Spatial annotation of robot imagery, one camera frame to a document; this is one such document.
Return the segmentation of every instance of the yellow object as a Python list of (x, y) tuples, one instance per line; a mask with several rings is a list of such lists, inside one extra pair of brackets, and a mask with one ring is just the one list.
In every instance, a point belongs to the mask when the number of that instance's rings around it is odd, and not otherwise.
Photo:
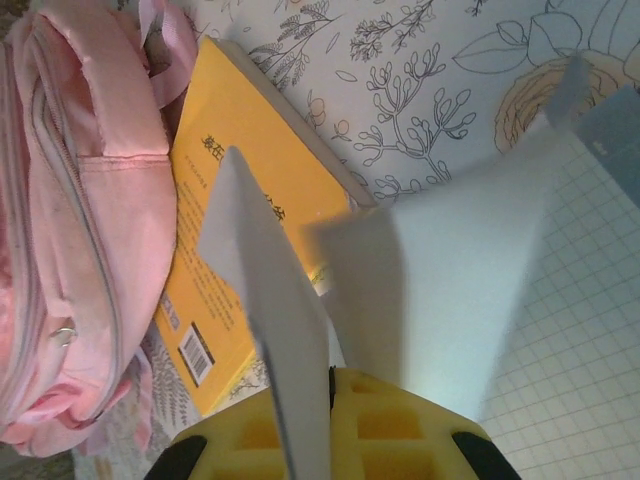
[(259, 91), (245, 76), (251, 68), (239, 70), (214, 41), (203, 41), (171, 152), (178, 240), (155, 321), (203, 415), (224, 399), (255, 357), (238, 297), (196, 252), (225, 150), (234, 145), (242, 151), (309, 276), (318, 276), (321, 262), (303, 227), (349, 211), (344, 190), (300, 132), (274, 109), (264, 88)]
[[(452, 439), (470, 432), (490, 440), (477, 424), (358, 370), (336, 369), (335, 387), (333, 480), (478, 478)], [(286, 478), (269, 390), (185, 430), (173, 444), (194, 435), (207, 445), (189, 480)]]

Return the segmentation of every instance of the patterned fabric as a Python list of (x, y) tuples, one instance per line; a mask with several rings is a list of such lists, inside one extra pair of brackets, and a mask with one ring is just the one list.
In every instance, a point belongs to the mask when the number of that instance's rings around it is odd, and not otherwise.
[[(135, 12), (134, 0), (111, 0)], [(592, 65), (584, 109), (640, 84), (640, 2), (617, 0), (180, 0), (199, 37), (239, 43), (382, 204), (508, 150), (558, 84), (566, 55)], [(0, 33), (24, 1), (0, 0)], [(167, 59), (151, 58), (156, 68)], [(105, 419), (110, 448), (74, 454), (77, 478), (143, 478), (199, 418), (155, 329), (152, 446), (133, 445), (135, 392)], [(231, 404), (265, 385), (256, 364)]]
[[(0, 445), (0, 450), (12, 448)], [(3, 480), (73, 480), (73, 459), (68, 453), (55, 455), (50, 458), (28, 458), (18, 463), (4, 467), (0, 463), (0, 478)]]

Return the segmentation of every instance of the backpack zipper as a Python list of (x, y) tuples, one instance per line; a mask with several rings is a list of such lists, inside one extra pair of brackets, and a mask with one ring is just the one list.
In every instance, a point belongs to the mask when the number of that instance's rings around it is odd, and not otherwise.
[[(73, 147), (73, 139), (64, 121), (64, 110), (60, 107), (58, 102), (58, 96), (55, 90), (52, 89), (54, 84), (49, 78), (49, 73), (52, 71), (49, 65), (47, 65), (48, 57), (46, 52), (46, 39), (41, 38), (40, 32), (37, 30), (33, 32), (33, 53), (38, 70), (40, 72), (40, 81), (36, 85), (34, 91), (34, 102), (32, 118), (38, 119), (42, 123), (34, 122), (36, 138), (40, 143), (44, 152), (46, 160), (55, 172), (57, 179), (60, 181), (67, 198), (75, 209), (77, 219), (84, 229), (87, 245), (90, 247), (91, 254), (94, 257), (94, 263), (98, 267), (97, 271), (100, 276), (100, 280), (103, 284), (103, 291), (107, 295), (111, 320), (111, 328), (113, 332), (113, 355), (112, 365), (109, 373), (109, 379), (107, 385), (108, 389), (104, 392), (101, 402), (94, 408), (93, 412), (89, 415), (89, 419), (95, 419), (102, 414), (105, 406), (109, 403), (109, 400), (115, 393), (118, 386), (118, 378), (116, 378), (117, 372), (122, 367), (122, 342), (119, 314), (117, 310), (115, 293), (112, 288), (109, 273), (105, 267), (105, 255), (102, 253), (101, 246), (97, 239), (99, 238), (96, 228), (91, 218), (91, 210), (88, 204), (88, 199), (85, 194), (82, 182), (80, 180), (79, 166), (77, 156), (75, 152), (71, 152), (68, 146)], [(36, 108), (36, 97), (41, 99), (41, 108)], [(46, 121), (45, 111), (46, 107), (49, 107), (48, 112), (51, 115), (51, 121), (53, 123), (54, 133), (51, 134), (51, 130), (44, 128), (44, 122)]]
[(0, 392), (0, 433), (7, 427), (13, 410), (23, 398), (29, 384), (28, 379), (34, 368), (33, 352), (40, 336), (44, 316), (44, 305), (38, 282), (37, 269), (32, 255), (31, 223), (27, 212), (29, 201), (27, 195), (27, 175), (23, 160), (27, 158), (23, 133), (19, 128), (22, 117), (15, 85), (15, 71), (12, 61), (12, 49), (3, 45), (4, 68), (1, 85), (7, 117), (3, 129), (5, 161), (2, 162), (2, 191), (7, 211), (7, 241), (10, 243), (12, 261), (12, 282), (14, 291), (14, 332), (10, 353), (7, 378)]

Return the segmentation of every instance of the backpack strap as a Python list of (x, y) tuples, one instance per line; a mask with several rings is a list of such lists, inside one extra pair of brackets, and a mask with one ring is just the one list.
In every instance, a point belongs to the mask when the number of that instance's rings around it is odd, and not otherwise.
[[(82, 64), (103, 155), (166, 154), (168, 143), (147, 73), (113, 15), (98, 0), (56, 0), (39, 13), (65, 37)], [(123, 114), (132, 111), (136, 114)]]
[(171, 65), (163, 72), (151, 77), (151, 85), (158, 106), (164, 108), (184, 92), (191, 80), (198, 48), (193, 30), (182, 10), (168, 0), (140, 0), (141, 48), (149, 34), (151, 24), (158, 16), (162, 19), (162, 39), (169, 50)]

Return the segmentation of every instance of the pink backpack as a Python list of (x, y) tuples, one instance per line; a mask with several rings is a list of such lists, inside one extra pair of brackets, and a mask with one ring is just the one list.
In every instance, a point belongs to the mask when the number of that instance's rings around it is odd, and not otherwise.
[(141, 33), (99, 0), (55, 0), (0, 46), (0, 440), (48, 456), (87, 440), (140, 363), (139, 445), (151, 375), (140, 349), (171, 264), (176, 197), (158, 107), (186, 87), (188, 22), (156, 13), (172, 65), (149, 79)]

